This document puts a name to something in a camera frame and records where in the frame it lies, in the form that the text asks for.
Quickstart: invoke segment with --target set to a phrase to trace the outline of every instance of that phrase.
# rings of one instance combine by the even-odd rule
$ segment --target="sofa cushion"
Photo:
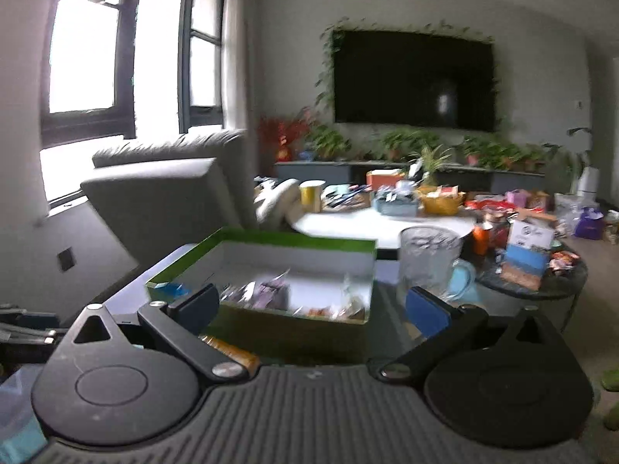
[[[92,162],[95,168],[99,168],[137,162],[217,158],[241,225],[251,229],[257,226],[257,221],[253,205],[253,176],[247,152],[246,131],[221,130],[199,136],[185,134],[168,142],[126,140],[117,147],[98,151]]]

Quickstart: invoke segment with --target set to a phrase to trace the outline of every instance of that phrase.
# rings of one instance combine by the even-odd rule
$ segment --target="curtain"
[[[258,173],[256,84],[256,0],[225,0],[222,31],[224,127],[247,131],[248,168]]]
[[[222,103],[226,129],[247,129],[248,43],[245,0],[224,1]]]

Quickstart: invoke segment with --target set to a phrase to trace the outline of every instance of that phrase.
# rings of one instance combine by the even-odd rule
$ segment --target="wall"
[[[3,302],[68,317],[135,267],[88,203],[48,208],[39,82],[51,0],[0,0],[0,286]],[[73,247],[66,273],[56,254]]]
[[[592,164],[600,169],[598,197],[619,205],[619,58],[587,44],[591,89]]]
[[[589,125],[584,39],[552,18],[496,0],[262,0],[261,12],[266,115],[313,105],[323,60],[319,36],[341,17],[418,27],[445,19],[496,39],[498,110],[511,118],[513,140],[575,149],[588,145],[586,135],[569,139],[565,134],[570,127]],[[576,101],[583,102],[582,109]]]

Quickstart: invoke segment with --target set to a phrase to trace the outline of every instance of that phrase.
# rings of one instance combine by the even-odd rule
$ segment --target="green box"
[[[369,312],[364,321],[333,321],[293,316],[280,310],[244,309],[222,302],[205,334],[262,357],[294,364],[358,363],[367,359],[367,322],[374,287],[375,241],[326,239],[287,232],[221,229],[154,276],[147,284],[151,299],[162,298],[156,286],[183,284],[190,291],[208,283],[247,284],[270,280],[290,269],[294,309],[342,304],[345,274]]]

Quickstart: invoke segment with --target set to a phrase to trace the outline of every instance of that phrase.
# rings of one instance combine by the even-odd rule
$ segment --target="window frame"
[[[51,40],[60,0],[52,0],[43,48],[41,65],[41,148],[52,148],[68,143],[124,136],[135,138],[133,96],[133,63],[135,40],[135,12],[139,0],[119,0],[118,4],[98,2],[118,9],[114,67],[114,105],[82,111],[50,113]]]
[[[224,110],[222,107],[222,32],[224,30],[224,0],[219,0],[219,36],[192,29],[191,12],[194,0],[181,0],[181,15],[178,31],[178,125],[181,134],[189,133],[189,129],[197,125],[224,126]],[[218,91],[219,105],[191,105],[191,38],[196,37],[212,43],[217,47],[216,66],[219,73],[215,78],[215,89]]]

